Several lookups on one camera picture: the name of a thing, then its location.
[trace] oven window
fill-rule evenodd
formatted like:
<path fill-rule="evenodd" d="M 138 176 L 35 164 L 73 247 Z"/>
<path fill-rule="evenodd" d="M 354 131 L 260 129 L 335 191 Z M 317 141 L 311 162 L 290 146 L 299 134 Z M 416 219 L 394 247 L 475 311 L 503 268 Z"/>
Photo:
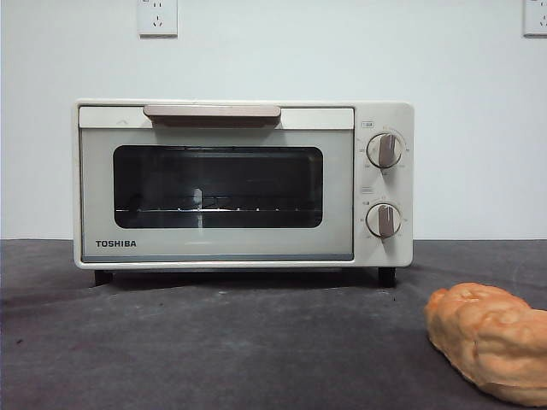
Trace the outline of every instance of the oven window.
<path fill-rule="evenodd" d="M 114 152 L 122 228 L 313 228 L 323 155 L 313 147 L 124 145 Z"/>

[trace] door handle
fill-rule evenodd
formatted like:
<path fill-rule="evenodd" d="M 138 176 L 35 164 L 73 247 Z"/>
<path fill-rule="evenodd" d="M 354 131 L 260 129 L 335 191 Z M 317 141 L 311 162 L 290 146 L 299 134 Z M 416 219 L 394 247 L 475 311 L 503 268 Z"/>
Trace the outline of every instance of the door handle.
<path fill-rule="evenodd" d="M 260 128 L 281 118 L 274 105 L 145 105 L 143 113 L 164 126 Z"/>

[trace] bread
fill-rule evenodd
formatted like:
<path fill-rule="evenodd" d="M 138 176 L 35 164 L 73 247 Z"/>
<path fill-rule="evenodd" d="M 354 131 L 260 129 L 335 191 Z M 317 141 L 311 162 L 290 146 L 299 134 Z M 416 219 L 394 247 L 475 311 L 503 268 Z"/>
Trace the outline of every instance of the bread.
<path fill-rule="evenodd" d="M 424 312 L 429 340 L 464 378 L 499 399 L 547 406 L 547 311 L 493 286 L 458 284 L 435 291 Z"/>

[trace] timer knob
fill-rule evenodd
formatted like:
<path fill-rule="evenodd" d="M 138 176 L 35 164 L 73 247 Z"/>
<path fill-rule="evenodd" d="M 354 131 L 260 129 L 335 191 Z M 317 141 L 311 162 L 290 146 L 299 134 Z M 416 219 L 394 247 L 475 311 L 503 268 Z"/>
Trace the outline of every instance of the timer knob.
<path fill-rule="evenodd" d="M 389 132 L 376 135 L 367 146 L 368 159 L 378 168 L 393 167 L 401 159 L 401 151 L 401 143 Z"/>
<path fill-rule="evenodd" d="M 367 226 L 376 237 L 392 237 L 401 227 L 401 214 L 389 203 L 379 203 L 368 210 Z"/>

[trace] wall outlet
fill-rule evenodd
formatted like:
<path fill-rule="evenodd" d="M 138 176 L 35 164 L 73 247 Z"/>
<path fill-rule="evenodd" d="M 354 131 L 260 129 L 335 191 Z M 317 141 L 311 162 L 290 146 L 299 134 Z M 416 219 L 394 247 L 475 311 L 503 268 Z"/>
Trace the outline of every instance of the wall outlet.
<path fill-rule="evenodd" d="M 547 37 L 547 0 L 524 0 L 524 37 Z"/>
<path fill-rule="evenodd" d="M 178 0 L 137 0 L 140 37 L 177 37 Z"/>

